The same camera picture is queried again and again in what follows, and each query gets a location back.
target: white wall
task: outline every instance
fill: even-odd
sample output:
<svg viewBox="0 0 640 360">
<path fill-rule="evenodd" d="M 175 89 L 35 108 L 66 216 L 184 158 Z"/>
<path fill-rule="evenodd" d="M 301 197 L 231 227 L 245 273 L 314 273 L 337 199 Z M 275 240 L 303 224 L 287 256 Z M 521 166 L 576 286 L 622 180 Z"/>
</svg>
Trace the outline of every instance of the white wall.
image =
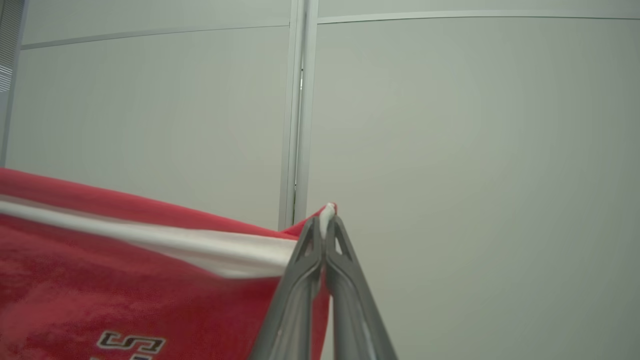
<svg viewBox="0 0 640 360">
<path fill-rule="evenodd" d="M 640 20 L 321 24 L 314 72 L 307 213 L 400 359 L 640 356 Z"/>
<path fill-rule="evenodd" d="M 290 15 L 291 0 L 30 1 L 23 44 L 182 28 L 23 50 L 6 166 L 276 229 Z"/>
</svg>

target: vertical metal strip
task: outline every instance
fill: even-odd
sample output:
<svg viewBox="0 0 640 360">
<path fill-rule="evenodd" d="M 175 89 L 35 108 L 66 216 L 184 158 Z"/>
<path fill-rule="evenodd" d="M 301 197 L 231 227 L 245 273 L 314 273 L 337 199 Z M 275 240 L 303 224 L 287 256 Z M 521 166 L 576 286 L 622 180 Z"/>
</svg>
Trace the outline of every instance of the vertical metal strip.
<svg viewBox="0 0 640 360">
<path fill-rule="evenodd" d="M 307 31 L 305 34 L 305 82 L 302 86 L 300 134 L 294 223 L 307 217 L 307 193 L 309 188 L 309 160 L 311 157 L 311 123 L 314 102 L 314 78 L 316 71 L 316 35 L 318 1 L 308 0 Z"/>
<path fill-rule="evenodd" d="M 2 134 L 2 144 L 0 147 L 0 167 L 6 166 L 6 152 L 9 143 L 9 126 L 11 124 L 11 112 L 13 108 L 13 95 L 15 93 L 15 78 L 18 71 L 18 56 L 20 55 L 20 43 L 22 42 L 22 34 L 24 32 L 24 24 L 27 19 L 27 8 L 29 6 L 29 0 L 6 0 L 4 2 L 2 17 L 0 17 L 0 38 L 3 40 L 3 46 L 14 47 L 13 59 L 10 64 L 11 69 L 11 85 L 9 89 L 9 96 L 6 100 L 6 113 L 1 114 L 4 116 L 4 124 Z M 19 30 L 15 33 L 15 24 L 7 23 L 8 18 L 12 20 L 20 19 Z M 6 29 L 5 26 L 11 25 L 14 29 Z"/>
<path fill-rule="evenodd" d="M 285 229 L 293 224 L 304 30 L 305 0 L 292 0 L 291 21 L 289 23 L 287 102 L 285 105 L 285 120 L 282 136 L 282 173 L 280 176 L 280 208 L 278 212 L 279 230 Z"/>
</svg>

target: red fabric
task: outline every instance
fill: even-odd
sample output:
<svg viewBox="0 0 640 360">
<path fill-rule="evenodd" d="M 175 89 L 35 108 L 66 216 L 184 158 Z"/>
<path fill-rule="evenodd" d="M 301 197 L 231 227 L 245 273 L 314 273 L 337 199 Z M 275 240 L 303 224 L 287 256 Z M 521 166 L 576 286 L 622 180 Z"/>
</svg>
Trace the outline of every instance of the red fabric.
<svg viewBox="0 0 640 360">
<path fill-rule="evenodd" d="M 279 233 L 6 169 L 0 194 L 148 224 L 287 239 L 301 230 Z M 0 215 L 0 359 L 246 359 L 277 283 L 224 279 L 119 240 Z M 312 353 L 319 359 L 325 288 L 313 316 Z"/>
</svg>

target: red and white cloth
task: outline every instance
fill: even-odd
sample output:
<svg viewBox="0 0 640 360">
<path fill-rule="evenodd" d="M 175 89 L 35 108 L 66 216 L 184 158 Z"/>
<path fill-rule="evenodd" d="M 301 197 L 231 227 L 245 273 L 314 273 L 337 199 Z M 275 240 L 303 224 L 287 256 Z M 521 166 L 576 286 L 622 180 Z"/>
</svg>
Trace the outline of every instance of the red and white cloth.
<svg viewBox="0 0 640 360">
<path fill-rule="evenodd" d="M 302 227 L 0 169 L 0 359 L 246 359 Z"/>
</svg>

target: horizontal metal strip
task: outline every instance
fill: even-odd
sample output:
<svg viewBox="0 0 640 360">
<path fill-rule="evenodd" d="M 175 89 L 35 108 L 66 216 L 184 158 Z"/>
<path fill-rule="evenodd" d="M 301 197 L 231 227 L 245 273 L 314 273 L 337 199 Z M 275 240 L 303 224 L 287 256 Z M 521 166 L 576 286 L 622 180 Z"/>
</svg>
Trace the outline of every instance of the horizontal metal strip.
<svg viewBox="0 0 640 360">
<path fill-rule="evenodd" d="M 348 15 L 320 17 L 318 24 L 339 22 L 434 19 L 443 17 L 575 17 L 587 19 L 640 19 L 637 11 L 606 10 L 455 10 L 446 12 L 410 12 L 410 13 L 372 13 L 367 15 Z"/>
<path fill-rule="evenodd" d="M 251 29 L 251 28 L 275 28 L 280 26 L 289 26 L 289 21 L 266 21 L 257 22 L 255 24 L 238 24 L 238 25 L 221 25 L 221 26 L 190 26 L 186 28 L 168 28 L 153 29 L 141 31 L 126 31 L 123 33 L 112 33 L 104 35 L 94 35 L 90 37 L 68 38 L 62 40 L 53 40 L 46 42 L 36 42 L 33 44 L 25 44 L 22 50 L 38 49 L 39 47 L 49 47 L 58 45 L 78 44 L 81 42 L 91 42 L 100 40 L 112 40 L 117 38 L 145 37 L 148 35 L 162 35 L 174 33 L 190 33 L 194 31 L 210 31 L 210 30 L 231 30 L 231 29 Z"/>
</svg>

